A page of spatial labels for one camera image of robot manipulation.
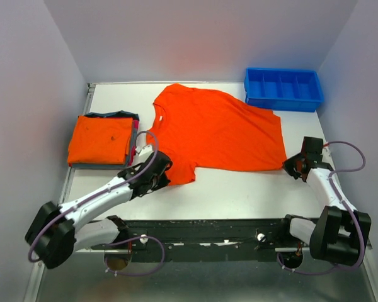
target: blue bin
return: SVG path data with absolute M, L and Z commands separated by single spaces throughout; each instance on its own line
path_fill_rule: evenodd
M 313 70 L 247 68 L 245 102 L 259 108 L 314 112 L 323 102 Z

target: orange t-shirt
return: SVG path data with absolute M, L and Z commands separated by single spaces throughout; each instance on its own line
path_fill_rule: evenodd
M 281 169 L 286 159 L 280 118 L 228 93 L 173 84 L 154 108 L 150 131 L 173 162 L 166 172 L 170 185 L 194 181 L 196 167 L 268 171 Z
M 124 164 L 129 154 L 132 118 L 79 116 L 69 144 L 69 164 Z

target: purple cable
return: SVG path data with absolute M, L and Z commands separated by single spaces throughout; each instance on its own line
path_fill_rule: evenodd
M 328 145 L 331 145 L 332 143 L 342 143 L 342 144 L 345 144 L 345 145 L 353 147 L 361 155 L 361 158 L 363 160 L 362 165 L 360 167 L 358 167 L 358 168 L 334 170 L 334 171 L 330 172 L 329 176 L 328 176 L 329 183 L 330 183 L 333 191 L 335 192 L 337 198 L 341 200 L 342 205 L 346 208 L 346 210 L 349 212 L 350 216 L 352 217 L 353 223 L 354 223 L 356 231 L 357 231 L 358 241 L 360 243 L 360 254 L 358 255 L 358 259 L 357 259 L 356 263 L 354 263 L 354 265 L 352 265 L 350 267 L 340 266 L 338 264 L 334 264 L 334 266 L 331 267 L 330 269 L 328 269 L 327 271 L 323 271 L 323 272 L 304 272 L 304 271 L 298 271 L 298 270 L 295 270 L 295 269 L 290 269 L 288 267 L 285 267 L 284 264 L 283 264 L 283 262 L 282 262 L 282 259 L 283 259 L 282 255 L 280 253 L 278 253 L 277 254 L 277 262 L 280 264 L 280 266 L 282 267 L 282 269 L 285 269 L 286 271 L 294 272 L 296 274 L 301 274 L 301 275 L 307 275 L 307 276 L 321 276 L 321 275 L 330 274 L 330 273 L 335 272 L 337 270 L 354 271 L 355 269 L 358 269 L 358 267 L 361 265 L 361 263 L 364 260 L 364 254 L 365 254 L 365 247 L 364 247 L 364 245 L 365 244 L 364 244 L 363 233 L 361 231 L 360 225 L 358 224 L 357 217 L 355 216 L 353 210 L 349 207 L 349 205 L 346 203 L 346 201 L 343 200 L 343 196 L 339 192 L 338 188 L 335 186 L 335 182 L 333 181 L 333 175 L 335 175 L 335 174 L 337 174 L 339 172 L 356 172 L 356 171 L 362 170 L 365 167 L 365 162 L 366 162 L 365 156 L 364 156 L 363 152 L 358 147 L 356 147 L 355 145 L 353 145 L 352 143 L 344 142 L 344 141 L 341 141 L 341 140 L 336 140 L 336 141 L 333 141 L 333 142 L 328 142 L 328 143 L 326 143 L 326 145 L 328 146 Z
M 154 141 L 155 141 L 155 147 L 154 147 L 154 154 L 150 160 L 150 162 L 139 172 L 137 173 L 135 176 L 133 176 L 132 178 L 126 180 L 126 181 L 123 181 L 121 182 L 120 184 L 116 184 L 114 186 L 112 186 L 110 189 L 111 190 L 114 190 L 120 186 L 123 186 L 124 184 L 130 182 L 130 181 L 133 181 L 134 179 L 140 177 L 151 165 L 152 163 L 154 162 L 155 158 L 156 158 L 156 155 L 158 153 L 158 139 L 157 137 L 155 136 L 155 134 L 153 134 L 152 132 L 150 131 L 140 131 L 137 135 L 136 135 L 136 140 L 137 140 L 137 137 L 139 137 L 140 134 L 143 134 L 143 133 L 147 133 L 147 134 L 150 134 Z M 47 225 L 45 225 L 41 231 L 38 233 L 38 235 L 35 237 L 34 241 L 32 242 L 31 244 L 31 247 L 30 247 L 30 250 L 28 251 L 28 260 L 30 262 L 38 262 L 40 261 L 40 258 L 36 258 L 36 259 L 33 259 L 32 258 L 32 253 L 33 251 L 35 250 L 35 247 L 37 247 L 37 243 L 38 241 L 40 240 L 40 238 L 43 236 L 43 234 L 52 226 L 54 225 L 58 220 L 60 220 L 61 218 L 65 217 L 66 215 L 68 215 L 69 213 L 73 212 L 73 211 L 76 211 L 78 208 L 80 208 L 82 205 L 86 204 L 88 201 L 91 201 L 92 199 L 94 198 L 97 198 L 98 196 L 101 196 L 102 194 L 105 194 L 109 192 L 109 190 L 107 189 L 104 189 L 100 192 L 97 192 L 96 194 L 90 196 L 90 197 L 87 197 L 86 199 L 80 201 L 75 207 L 73 208 L 70 208 L 68 210 L 66 210 L 65 212 L 57 215 L 53 220 L 51 220 L 50 222 L 48 222 Z
M 161 253 L 162 253 L 162 256 L 161 256 L 161 260 L 159 262 L 159 264 L 147 271 L 147 272 L 138 272 L 138 273 L 133 273 L 133 272 L 120 272 L 120 271 L 113 271 L 109 268 L 109 265 L 108 265 L 108 258 L 105 258 L 105 265 L 106 265 L 106 272 L 112 272 L 116 275 L 120 275 L 120 276 L 128 276 L 128 277 L 142 277 L 142 276 L 148 276 L 150 274 L 152 274 L 153 272 L 156 272 L 158 271 L 164 264 L 164 259 L 165 259 L 165 249 L 164 249 L 164 246 L 163 244 L 161 243 L 161 241 L 159 241 L 157 238 L 155 237 L 152 237 L 152 236 L 138 236 L 138 237 L 133 237 L 133 238 L 130 238 L 130 239 L 127 239 L 127 240 L 124 240 L 124 241 L 120 241 L 120 242 L 115 242 L 115 243 L 110 243 L 108 244 L 107 246 L 109 247 L 114 247 L 116 245 L 121 245 L 121 244 L 125 244 L 125 243 L 128 243 L 128 242 L 131 242 L 131 241 L 134 241 L 134 240 L 139 240 L 139 239 L 142 239 L 142 238 L 148 238 L 148 239 L 151 239 L 151 240 L 154 240 L 155 242 L 157 242 L 159 244 L 159 246 L 161 247 Z

